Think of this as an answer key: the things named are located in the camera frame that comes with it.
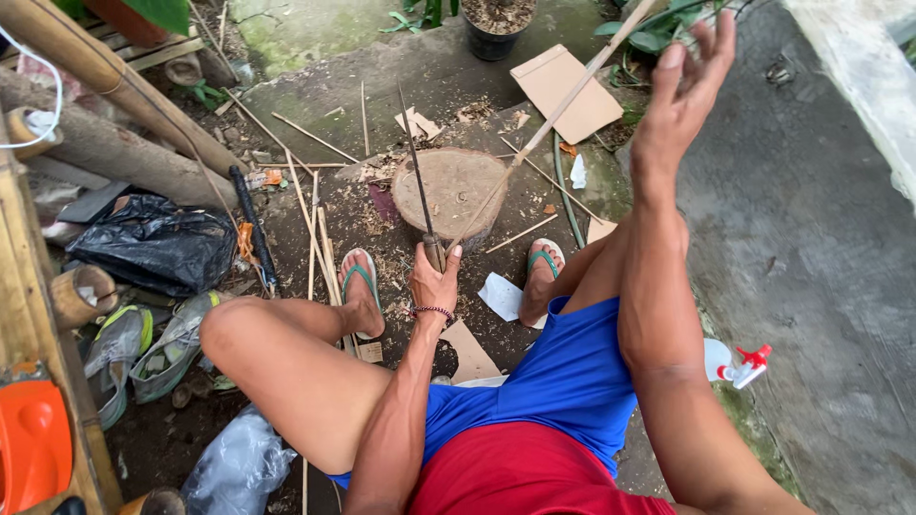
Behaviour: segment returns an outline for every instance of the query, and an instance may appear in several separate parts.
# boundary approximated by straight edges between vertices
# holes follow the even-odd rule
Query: plastic bag
[[[261,515],[297,456],[249,404],[207,445],[181,487],[188,515]]]
[[[74,259],[172,297],[219,282],[232,263],[235,230],[225,213],[184,209],[157,195],[130,195],[67,246]]]

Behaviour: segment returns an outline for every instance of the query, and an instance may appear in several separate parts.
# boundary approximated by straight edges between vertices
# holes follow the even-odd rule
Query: red shirt
[[[591,451],[536,422],[458,433],[420,472],[410,515],[674,515],[667,501],[627,494]]]

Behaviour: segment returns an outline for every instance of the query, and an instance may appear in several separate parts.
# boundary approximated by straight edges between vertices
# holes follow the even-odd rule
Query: bracelet
[[[452,314],[448,310],[437,308],[436,306],[413,306],[410,308],[410,316],[417,318],[417,312],[440,312],[448,319],[447,323],[452,323],[452,320],[454,320]]]

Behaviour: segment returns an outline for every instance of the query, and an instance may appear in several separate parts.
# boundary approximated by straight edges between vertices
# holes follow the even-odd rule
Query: plant pot
[[[463,5],[462,16],[467,22],[467,42],[468,46],[471,47],[471,53],[482,60],[502,60],[508,57],[521,33],[528,28],[528,25],[526,25],[511,34],[491,34],[468,19]]]
[[[121,0],[82,0],[96,16],[138,47],[152,49],[165,42],[169,32],[157,27]]]

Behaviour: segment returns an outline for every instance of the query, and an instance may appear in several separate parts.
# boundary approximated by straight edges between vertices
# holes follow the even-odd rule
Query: sneaker
[[[102,430],[115,422],[127,407],[127,371],[153,341],[153,315],[139,306],[125,306],[102,324],[89,348],[82,371],[89,381]]]
[[[215,291],[186,300],[175,311],[162,337],[130,371],[137,404],[169,394],[184,377],[191,362],[201,352],[201,320],[220,303]]]

